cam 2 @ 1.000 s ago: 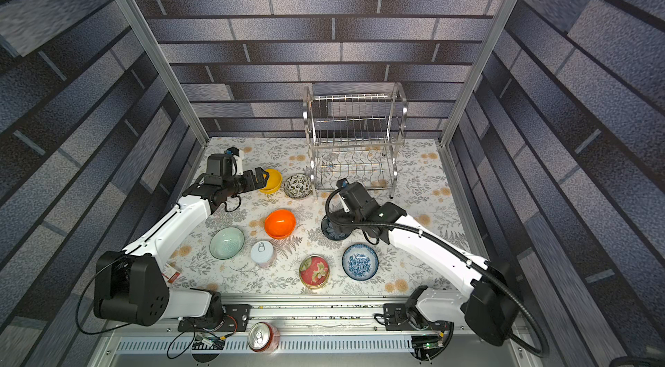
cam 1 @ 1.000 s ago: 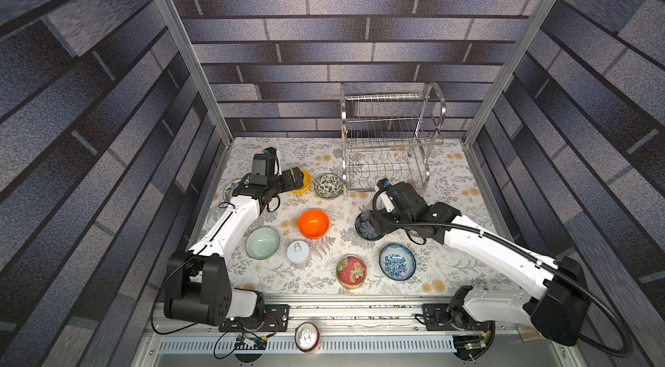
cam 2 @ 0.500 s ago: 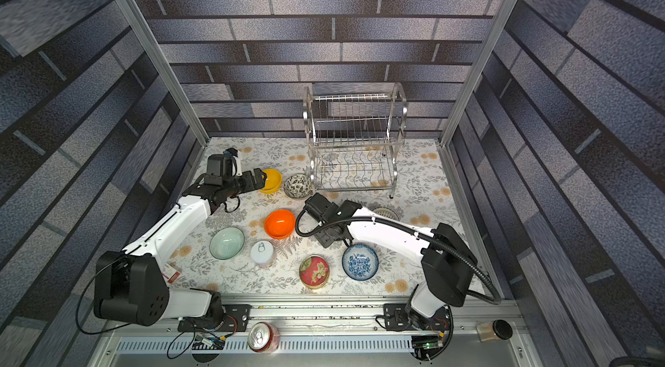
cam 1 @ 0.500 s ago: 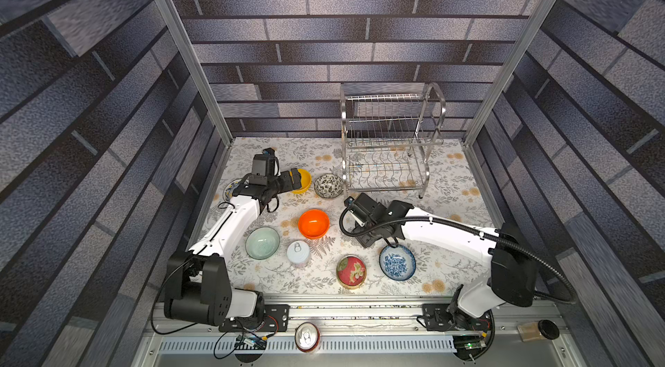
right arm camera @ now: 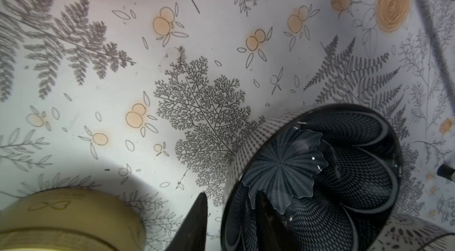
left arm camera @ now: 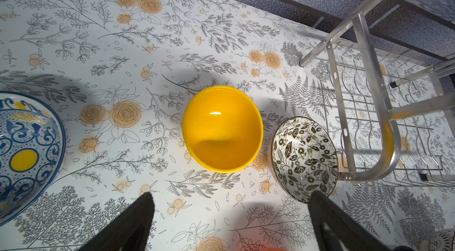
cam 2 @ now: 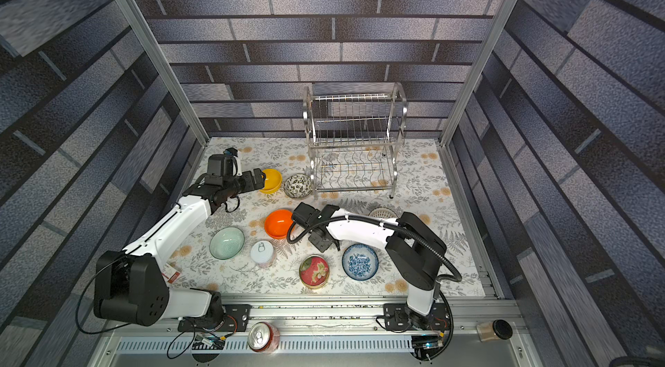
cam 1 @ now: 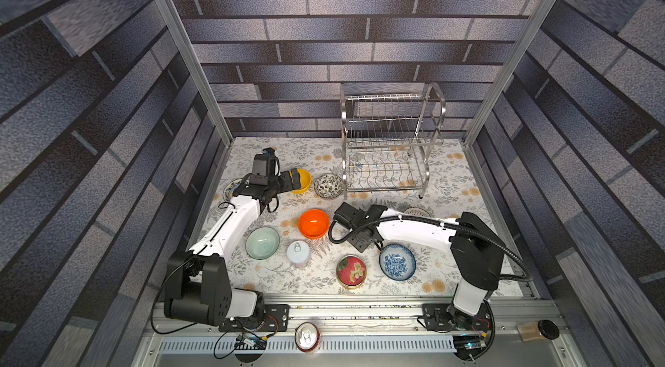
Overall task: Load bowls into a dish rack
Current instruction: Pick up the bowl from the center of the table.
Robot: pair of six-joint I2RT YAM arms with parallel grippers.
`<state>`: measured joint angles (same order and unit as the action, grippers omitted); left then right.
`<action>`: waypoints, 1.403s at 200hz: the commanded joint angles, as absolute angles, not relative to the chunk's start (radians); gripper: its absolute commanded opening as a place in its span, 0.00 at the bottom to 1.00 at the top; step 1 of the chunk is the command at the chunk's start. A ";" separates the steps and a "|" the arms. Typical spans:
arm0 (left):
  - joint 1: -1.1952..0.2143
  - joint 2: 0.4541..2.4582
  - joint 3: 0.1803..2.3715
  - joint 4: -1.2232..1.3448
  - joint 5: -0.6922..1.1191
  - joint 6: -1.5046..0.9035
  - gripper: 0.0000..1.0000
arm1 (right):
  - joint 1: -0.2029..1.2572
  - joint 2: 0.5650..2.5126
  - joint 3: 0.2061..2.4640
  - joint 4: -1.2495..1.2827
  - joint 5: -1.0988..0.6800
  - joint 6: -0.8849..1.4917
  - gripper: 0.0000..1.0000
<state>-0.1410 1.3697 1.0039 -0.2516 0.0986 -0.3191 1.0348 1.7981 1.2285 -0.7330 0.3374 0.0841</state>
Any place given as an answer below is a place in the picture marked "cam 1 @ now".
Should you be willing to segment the white brown dotted bowl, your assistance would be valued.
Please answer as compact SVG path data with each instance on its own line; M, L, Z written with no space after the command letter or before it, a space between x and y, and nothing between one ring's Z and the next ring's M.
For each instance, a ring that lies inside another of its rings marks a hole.
M422 216L422 217L427 217L427 218L432 218L431 214L426 209L422 209L419 207L410 207L409 209L406 209L404 211L405 215L410 215L410 216Z

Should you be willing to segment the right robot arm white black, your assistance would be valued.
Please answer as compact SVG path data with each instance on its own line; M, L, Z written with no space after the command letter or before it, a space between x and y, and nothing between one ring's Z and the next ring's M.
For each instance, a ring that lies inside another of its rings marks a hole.
M328 228L334 244L349 242L364 252L370 245L408 242L449 251L460 273L451 303L453 314L476 316L484 301L497 290L507 249L478 216L464 212L459 218L414 216L374 204L367 211L344 203L334 212Z

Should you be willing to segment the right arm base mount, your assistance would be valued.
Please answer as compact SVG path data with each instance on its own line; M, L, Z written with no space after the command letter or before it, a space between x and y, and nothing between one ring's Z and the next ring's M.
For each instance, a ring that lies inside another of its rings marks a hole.
M477 315L457 311L452 304L423 304L422 322L432 332L489 332L494 326L488 302L484 301Z

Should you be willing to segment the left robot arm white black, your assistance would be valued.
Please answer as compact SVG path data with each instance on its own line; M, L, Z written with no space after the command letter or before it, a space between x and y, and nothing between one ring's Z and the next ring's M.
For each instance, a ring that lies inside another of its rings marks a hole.
M246 175L213 228L187 251L176 252L168 260L163 284L166 318L213 326L231 319L263 322L263 295L232 287L227 264L261 213L278 202L280 194L300 188L296 169L269 177Z

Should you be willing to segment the blue white floral bowl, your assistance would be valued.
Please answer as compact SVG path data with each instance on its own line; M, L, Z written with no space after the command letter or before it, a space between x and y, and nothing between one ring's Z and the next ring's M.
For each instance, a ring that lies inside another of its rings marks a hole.
M379 254L379 266L385 276L395 281L406 281L415 275L417 261L414 254L401 244L389 244Z

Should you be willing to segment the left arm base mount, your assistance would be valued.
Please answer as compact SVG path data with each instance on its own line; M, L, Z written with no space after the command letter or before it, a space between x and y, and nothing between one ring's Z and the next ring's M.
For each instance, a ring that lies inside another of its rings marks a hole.
M287 332L289 326L289 305L266 305L259 307L252 316L234 320L225 320L219 332L261 332L276 334Z

